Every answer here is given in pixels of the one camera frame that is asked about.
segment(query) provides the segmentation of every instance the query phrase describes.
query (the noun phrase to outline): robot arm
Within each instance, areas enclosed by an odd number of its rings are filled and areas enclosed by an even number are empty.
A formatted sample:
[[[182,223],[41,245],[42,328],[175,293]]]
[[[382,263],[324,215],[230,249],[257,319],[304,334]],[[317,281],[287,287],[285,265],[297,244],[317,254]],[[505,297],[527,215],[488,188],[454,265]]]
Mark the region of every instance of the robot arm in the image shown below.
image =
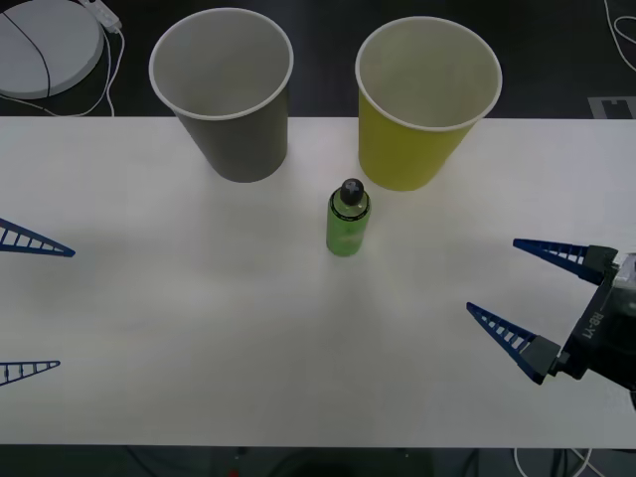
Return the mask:
[[[477,322],[540,385],[548,373],[580,380],[593,370],[631,392],[636,407],[636,254],[619,266],[617,250],[515,239],[513,245],[576,274],[598,288],[565,345],[520,328],[468,303]]]

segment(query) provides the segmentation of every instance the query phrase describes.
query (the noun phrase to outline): gray paper cup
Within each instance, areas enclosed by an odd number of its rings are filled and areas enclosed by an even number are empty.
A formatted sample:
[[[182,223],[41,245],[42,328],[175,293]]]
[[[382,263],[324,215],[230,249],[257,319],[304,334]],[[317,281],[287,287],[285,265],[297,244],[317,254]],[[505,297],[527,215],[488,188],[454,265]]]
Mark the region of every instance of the gray paper cup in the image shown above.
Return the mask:
[[[215,170],[231,181],[272,174],[287,154],[287,35],[258,13],[217,8],[173,25],[149,74]]]

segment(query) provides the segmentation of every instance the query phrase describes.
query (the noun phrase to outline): paper cup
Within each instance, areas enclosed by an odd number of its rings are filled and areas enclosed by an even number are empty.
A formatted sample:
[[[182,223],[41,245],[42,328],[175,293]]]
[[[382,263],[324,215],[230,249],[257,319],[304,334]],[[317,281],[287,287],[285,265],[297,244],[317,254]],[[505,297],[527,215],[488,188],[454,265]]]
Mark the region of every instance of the paper cup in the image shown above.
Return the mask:
[[[272,174],[287,154],[293,51],[268,18],[206,10],[173,25],[150,56],[152,87],[212,167],[236,182]]]
[[[470,128],[493,108],[501,67],[475,33],[411,17],[376,30],[356,59],[360,165],[376,184],[426,184]]]

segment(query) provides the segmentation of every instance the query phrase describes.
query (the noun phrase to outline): yellow paper cup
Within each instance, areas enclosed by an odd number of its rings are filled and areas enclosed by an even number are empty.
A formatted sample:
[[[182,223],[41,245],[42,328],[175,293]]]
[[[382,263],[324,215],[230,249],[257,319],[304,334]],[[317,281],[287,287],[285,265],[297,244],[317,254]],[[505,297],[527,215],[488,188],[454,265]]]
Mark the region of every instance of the yellow paper cup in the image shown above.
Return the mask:
[[[493,108],[501,67],[479,36],[448,20],[387,23],[356,58],[359,157],[379,186],[426,184],[466,133]]]

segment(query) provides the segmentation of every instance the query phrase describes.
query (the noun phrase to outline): dark floor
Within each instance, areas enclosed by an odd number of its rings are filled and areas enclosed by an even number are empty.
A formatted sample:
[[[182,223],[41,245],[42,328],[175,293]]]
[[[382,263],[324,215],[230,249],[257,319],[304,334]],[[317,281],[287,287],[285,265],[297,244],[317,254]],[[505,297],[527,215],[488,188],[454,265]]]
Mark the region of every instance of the dark floor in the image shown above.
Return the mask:
[[[229,447],[3,446],[0,475],[10,477],[498,477],[519,476],[510,449],[288,449]],[[529,477],[571,475],[578,458],[524,449]],[[636,454],[595,450],[606,477],[636,475]],[[588,468],[581,477],[591,477]]]
[[[22,0],[0,0],[0,10]],[[636,15],[634,0],[608,0],[612,18]],[[117,115],[171,112],[154,95],[148,60],[172,24],[207,8],[234,6],[262,13],[289,36],[295,67],[290,81],[292,116],[356,116],[354,61],[363,41],[386,22],[430,15],[459,22],[493,48],[504,72],[501,98],[491,117],[591,118],[588,98],[636,96],[636,73],[619,57],[603,0],[105,0],[120,17],[126,51],[112,88]],[[636,37],[636,22],[621,28]],[[119,50],[119,39],[111,35]],[[636,45],[619,39],[636,64]],[[87,110],[101,94],[105,58],[69,91],[42,101],[58,114]],[[609,118],[630,118],[624,102],[607,104]],[[0,100],[0,115],[42,115]],[[105,102],[94,112],[108,115]]]

